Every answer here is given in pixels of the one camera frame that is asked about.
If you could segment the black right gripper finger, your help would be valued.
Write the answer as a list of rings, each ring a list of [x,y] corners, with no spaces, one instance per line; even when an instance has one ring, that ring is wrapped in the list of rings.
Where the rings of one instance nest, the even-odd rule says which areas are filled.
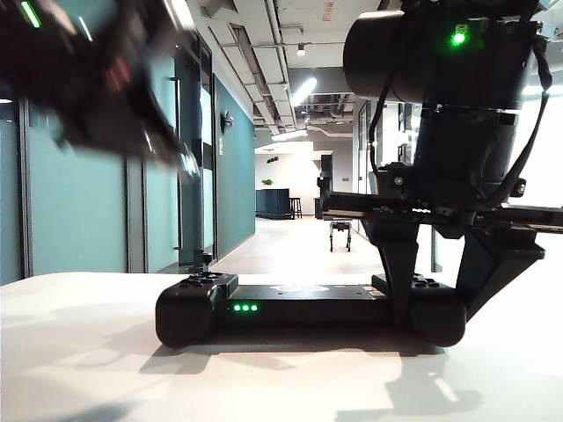
[[[470,229],[465,234],[457,291],[470,320],[507,284],[545,257],[534,229]]]
[[[379,251],[384,267],[386,294],[396,327],[406,320],[418,252],[419,225],[407,222],[366,222],[366,234]]]

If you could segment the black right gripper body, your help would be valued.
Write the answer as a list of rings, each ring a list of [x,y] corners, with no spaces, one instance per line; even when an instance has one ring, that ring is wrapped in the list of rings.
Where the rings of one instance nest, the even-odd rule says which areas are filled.
[[[560,207],[508,204],[485,211],[459,211],[375,194],[329,192],[321,199],[321,208],[326,216],[360,219],[369,223],[430,225],[446,238],[459,238],[471,227],[485,230],[495,227],[534,229],[552,234],[562,232]]]

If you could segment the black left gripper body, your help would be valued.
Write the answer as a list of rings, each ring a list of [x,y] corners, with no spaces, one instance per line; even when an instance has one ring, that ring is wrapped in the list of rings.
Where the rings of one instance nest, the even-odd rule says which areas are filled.
[[[155,98],[148,60],[155,5],[120,1],[87,37],[54,1],[26,8],[26,96],[55,111],[72,144],[122,155],[155,152]]]

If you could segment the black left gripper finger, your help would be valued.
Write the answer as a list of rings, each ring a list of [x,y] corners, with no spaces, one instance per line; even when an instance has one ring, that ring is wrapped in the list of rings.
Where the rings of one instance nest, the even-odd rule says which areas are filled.
[[[200,176],[192,150],[175,135],[173,127],[163,114],[150,87],[146,87],[147,100],[143,106],[143,136],[146,158],[175,167],[181,178],[197,179]]]

